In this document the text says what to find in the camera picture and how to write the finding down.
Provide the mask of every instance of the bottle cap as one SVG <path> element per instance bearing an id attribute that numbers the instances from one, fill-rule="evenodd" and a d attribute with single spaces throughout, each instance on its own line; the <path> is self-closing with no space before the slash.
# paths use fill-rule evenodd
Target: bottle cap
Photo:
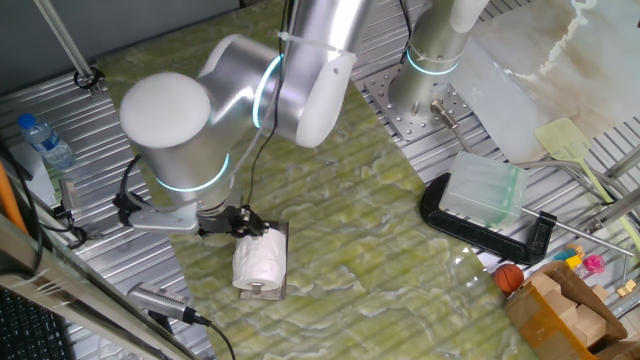
<path id="1" fill-rule="evenodd" d="M 31 129 L 36 126 L 36 118 L 29 113 L 22 114 L 18 118 L 18 125 L 23 129 Z"/>

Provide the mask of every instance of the basketball toy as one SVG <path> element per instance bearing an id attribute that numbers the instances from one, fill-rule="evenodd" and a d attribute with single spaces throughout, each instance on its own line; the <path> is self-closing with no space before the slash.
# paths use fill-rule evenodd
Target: basketball toy
<path id="1" fill-rule="evenodd" d="M 513 264 L 501 265 L 493 274 L 493 278 L 500 290 L 507 296 L 516 291 L 524 282 L 522 270 Z"/>

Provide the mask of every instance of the plastic bottle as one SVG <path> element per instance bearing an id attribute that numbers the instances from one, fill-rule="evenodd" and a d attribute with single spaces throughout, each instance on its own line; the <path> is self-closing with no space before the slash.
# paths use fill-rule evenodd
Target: plastic bottle
<path id="1" fill-rule="evenodd" d="M 60 170 L 68 169 L 75 162 L 73 150 L 60 140 L 58 134 L 44 121 L 38 121 L 29 114 L 22 114 L 18 118 L 18 125 L 22 128 L 22 137 L 33 146 L 49 163 Z"/>

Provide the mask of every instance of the black cable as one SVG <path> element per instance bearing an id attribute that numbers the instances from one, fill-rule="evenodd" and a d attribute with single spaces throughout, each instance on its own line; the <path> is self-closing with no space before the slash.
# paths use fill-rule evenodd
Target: black cable
<path id="1" fill-rule="evenodd" d="M 0 151 L 2 155 L 9 161 L 11 166 L 18 174 L 18 179 L 20 180 L 20 185 L 22 185 L 22 189 L 24 190 L 25 196 L 27 197 L 27 202 L 29 203 L 29 210 L 31 215 L 31 220 L 33 221 L 33 227 L 29 231 L 29 235 L 31 235 L 38 242 L 38 247 L 36 249 L 36 260 L 33 263 L 33 267 L 31 268 L 31 273 L 28 274 L 24 270 L 20 269 L 11 269 L 0 272 L 1 275 L 20 275 L 26 278 L 32 278 L 36 276 L 38 272 L 38 268 L 40 267 L 40 263 L 42 262 L 42 253 L 44 251 L 43 239 L 42 239 L 42 228 L 40 227 L 40 217 L 38 216 L 38 209 L 36 208 L 35 201 L 33 200 L 33 195 L 29 190 L 29 186 L 27 185 L 27 181 L 25 180 L 22 166 L 18 164 L 16 159 L 13 157 L 13 154 L 9 151 L 9 149 L 4 145 L 3 142 L 0 141 Z"/>
<path id="2" fill-rule="evenodd" d="M 404 57 L 407 55 L 407 50 L 409 49 L 409 43 L 411 42 L 411 36 L 413 34 L 411 30 L 411 18 L 409 17 L 409 10 L 407 9 L 407 4 L 404 0 L 398 0 L 400 3 L 400 7 L 402 8 L 402 15 L 404 16 L 404 22 L 407 25 L 407 32 L 409 33 L 409 37 L 407 38 L 407 44 L 402 51 L 402 57 L 400 59 L 400 63 L 404 63 Z"/>
<path id="3" fill-rule="evenodd" d="M 227 337 L 224 335 L 224 333 L 218 329 L 215 325 L 213 325 L 213 323 L 211 323 L 211 320 L 206 319 L 204 317 L 200 317 L 200 319 L 202 319 L 203 324 L 205 326 L 208 326 L 210 328 L 213 329 L 213 331 L 217 332 L 218 335 L 220 335 L 220 337 L 222 338 L 222 340 L 224 340 L 224 342 L 227 344 L 227 348 L 229 348 L 229 353 L 231 354 L 231 359 L 236 360 L 236 354 L 233 352 L 233 346 L 231 346 L 231 342 L 229 341 L 229 339 L 227 339 Z"/>
<path id="4" fill-rule="evenodd" d="M 58 233 L 65 233 L 65 232 L 70 232 L 73 231 L 74 227 L 73 227 L 73 218 L 71 218 L 70 215 L 67 215 L 67 222 L 68 225 L 66 228 L 64 229 L 60 229 L 60 228 L 56 228 L 53 226 L 49 226 L 47 224 L 40 224 L 43 228 L 49 230 L 49 231 L 53 231 L 53 232 L 58 232 Z"/>
<path id="5" fill-rule="evenodd" d="M 129 174 L 131 173 L 131 170 L 133 170 L 133 167 L 136 166 L 138 161 L 140 161 L 140 159 L 142 159 L 142 156 L 134 156 L 133 160 L 131 160 L 129 162 L 129 165 L 127 165 L 127 168 L 124 171 L 124 175 L 122 175 L 122 181 L 120 181 L 120 195 L 123 197 L 126 196 L 127 180 L 129 179 Z"/>
<path id="6" fill-rule="evenodd" d="M 71 217 L 71 214 L 67 214 L 67 221 L 68 221 L 68 225 L 64 229 L 56 228 L 46 224 L 40 224 L 40 225 L 49 231 L 53 231 L 57 233 L 67 233 L 67 232 L 72 233 L 78 238 L 78 241 L 75 243 L 68 244 L 67 248 L 69 248 L 70 250 L 79 249 L 82 245 L 84 245 L 87 242 L 87 240 L 89 239 L 89 235 L 83 228 L 74 226 L 74 220 L 73 220 L 73 217 Z"/>
<path id="7" fill-rule="evenodd" d="M 411 30 L 411 18 L 409 17 L 409 10 L 407 9 L 407 4 L 404 2 L 404 0 L 398 0 L 398 2 L 400 3 L 400 7 L 402 8 L 402 15 L 404 16 L 404 22 L 405 24 L 407 24 L 407 31 L 409 32 L 409 39 L 411 39 L 411 34 L 412 34 L 412 30 Z"/>
<path id="8" fill-rule="evenodd" d="M 284 2 L 284 8 L 282 9 L 282 20 L 280 22 L 280 32 L 284 32 L 285 30 L 285 24 L 287 26 L 287 30 L 288 27 L 291 23 L 291 16 L 293 13 L 293 1 L 290 0 L 285 0 Z M 282 39 L 278 39 L 278 50 L 279 50 L 279 55 L 280 57 L 283 57 L 283 49 L 282 49 Z M 265 142 L 262 144 L 262 146 L 260 146 L 260 149 L 258 150 L 258 153 L 256 154 L 256 157 L 253 159 L 253 164 L 251 165 L 251 182 L 249 185 L 249 196 L 247 196 L 247 205 L 251 204 L 251 196 L 253 195 L 253 185 L 254 185 L 254 175 L 255 175 L 255 171 L 256 171 L 256 164 L 258 163 L 258 159 L 260 158 L 260 155 L 262 154 L 262 150 L 264 150 L 265 146 L 267 146 L 267 144 L 269 143 L 269 141 L 271 140 L 271 138 L 273 137 L 273 135 L 276 133 L 276 128 L 278 127 L 278 103 L 280 102 L 280 91 L 282 91 L 282 83 L 284 82 L 284 58 L 281 60 L 280 62 L 280 77 L 278 79 L 278 87 L 276 89 L 276 93 L 275 93 L 275 113 L 274 113 L 274 117 L 273 117 L 273 128 L 271 129 L 271 133 L 269 133 L 269 137 L 267 137 L 267 140 L 265 140 Z"/>

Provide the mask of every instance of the transparent container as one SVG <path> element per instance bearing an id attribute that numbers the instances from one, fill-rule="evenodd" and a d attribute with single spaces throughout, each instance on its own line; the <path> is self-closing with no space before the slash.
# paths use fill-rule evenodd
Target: transparent container
<path id="1" fill-rule="evenodd" d="M 74 164 L 73 150 L 66 142 L 60 140 L 49 124 L 36 120 L 29 113 L 20 115 L 18 124 L 22 128 L 22 137 L 38 150 L 49 165 L 65 170 Z"/>
<path id="2" fill-rule="evenodd" d="M 502 229 L 520 217 L 529 174 L 516 166 L 460 152 L 440 201 L 449 209 Z"/>

